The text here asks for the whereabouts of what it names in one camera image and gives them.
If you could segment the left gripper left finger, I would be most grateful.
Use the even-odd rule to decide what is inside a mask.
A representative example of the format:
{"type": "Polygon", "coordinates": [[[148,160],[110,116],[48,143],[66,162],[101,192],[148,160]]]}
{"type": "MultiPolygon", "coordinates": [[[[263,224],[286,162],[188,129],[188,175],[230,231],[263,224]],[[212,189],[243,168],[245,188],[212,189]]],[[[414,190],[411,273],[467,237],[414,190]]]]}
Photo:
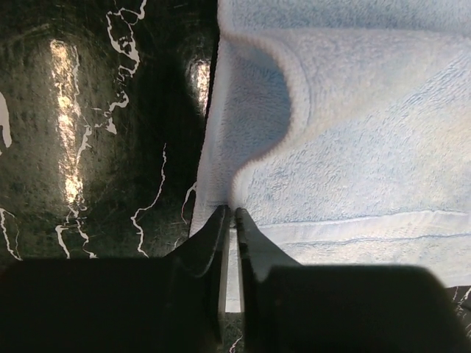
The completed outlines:
{"type": "Polygon", "coordinates": [[[216,352],[230,209],[160,258],[25,260],[1,275],[3,352],[216,352]]]}

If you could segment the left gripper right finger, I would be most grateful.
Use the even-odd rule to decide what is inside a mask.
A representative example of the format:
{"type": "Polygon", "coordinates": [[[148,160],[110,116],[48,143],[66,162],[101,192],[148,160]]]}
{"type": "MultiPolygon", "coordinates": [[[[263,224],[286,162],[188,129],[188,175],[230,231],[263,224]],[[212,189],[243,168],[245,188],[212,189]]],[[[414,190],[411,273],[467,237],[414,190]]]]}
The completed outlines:
{"type": "Polygon", "coordinates": [[[446,290],[409,265],[302,265],[235,213],[247,352],[468,352],[446,290]]]}

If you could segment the light blue towel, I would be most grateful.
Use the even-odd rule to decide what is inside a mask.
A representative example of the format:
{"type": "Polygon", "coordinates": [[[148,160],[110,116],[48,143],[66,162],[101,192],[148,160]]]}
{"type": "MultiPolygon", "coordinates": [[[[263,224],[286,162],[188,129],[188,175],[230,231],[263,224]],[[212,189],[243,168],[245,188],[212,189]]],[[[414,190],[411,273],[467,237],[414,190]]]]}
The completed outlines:
{"type": "Polygon", "coordinates": [[[244,208],[303,264],[470,284],[470,3],[220,1],[190,233],[244,208]]]}

